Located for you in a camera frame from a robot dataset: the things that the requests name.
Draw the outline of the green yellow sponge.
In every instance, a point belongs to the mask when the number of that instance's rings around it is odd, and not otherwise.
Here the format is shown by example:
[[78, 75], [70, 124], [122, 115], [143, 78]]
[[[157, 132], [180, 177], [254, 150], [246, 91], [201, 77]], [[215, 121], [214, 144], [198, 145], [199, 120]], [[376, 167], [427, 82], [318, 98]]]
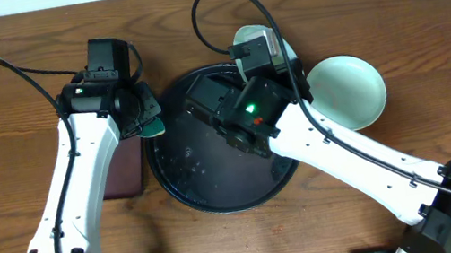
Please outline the green yellow sponge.
[[139, 127], [137, 136], [141, 138], [154, 138], [155, 136], [163, 135], [166, 132], [160, 117], [153, 117]]

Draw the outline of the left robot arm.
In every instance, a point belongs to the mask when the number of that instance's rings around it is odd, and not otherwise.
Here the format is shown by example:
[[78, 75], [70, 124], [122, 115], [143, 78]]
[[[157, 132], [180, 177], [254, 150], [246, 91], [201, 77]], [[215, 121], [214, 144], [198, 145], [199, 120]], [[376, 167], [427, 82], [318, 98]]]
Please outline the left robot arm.
[[160, 127], [160, 107], [147, 83], [135, 80], [67, 84], [56, 107], [56, 165], [27, 253], [101, 253], [100, 218], [112, 157], [122, 139]]

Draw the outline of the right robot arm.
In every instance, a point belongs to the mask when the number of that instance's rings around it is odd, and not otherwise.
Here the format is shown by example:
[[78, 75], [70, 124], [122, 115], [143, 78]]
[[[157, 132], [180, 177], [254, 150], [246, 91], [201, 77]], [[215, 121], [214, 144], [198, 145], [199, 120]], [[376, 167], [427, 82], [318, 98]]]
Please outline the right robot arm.
[[376, 200], [407, 225], [396, 253], [451, 253], [451, 161], [442, 165], [377, 143], [260, 76], [242, 89], [198, 76], [185, 107], [241, 152], [302, 161]]

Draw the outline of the pale green plate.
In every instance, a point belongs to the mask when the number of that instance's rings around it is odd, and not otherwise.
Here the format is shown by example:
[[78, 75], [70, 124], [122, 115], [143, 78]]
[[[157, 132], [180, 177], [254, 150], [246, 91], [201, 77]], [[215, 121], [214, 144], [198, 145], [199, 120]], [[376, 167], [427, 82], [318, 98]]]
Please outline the pale green plate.
[[329, 57], [313, 67], [306, 80], [313, 108], [353, 131], [375, 123], [385, 109], [382, 75], [363, 59]]
[[[249, 26], [243, 26], [235, 33], [235, 37], [233, 40], [233, 44], [239, 44], [239, 42], [244, 42], [245, 38], [248, 37], [250, 34], [260, 31], [262, 29], [266, 29], [269, 27], [266, 27], [264, 25], [249, 25]], [[281, 48], [279, 49], [279, 56], [275, 57], [273, 59], [273, 63], [275, 67], [277, 68], [277, 74], [285, 73], [286, 72], [286, 65], [283, 58], [283, 53]]]

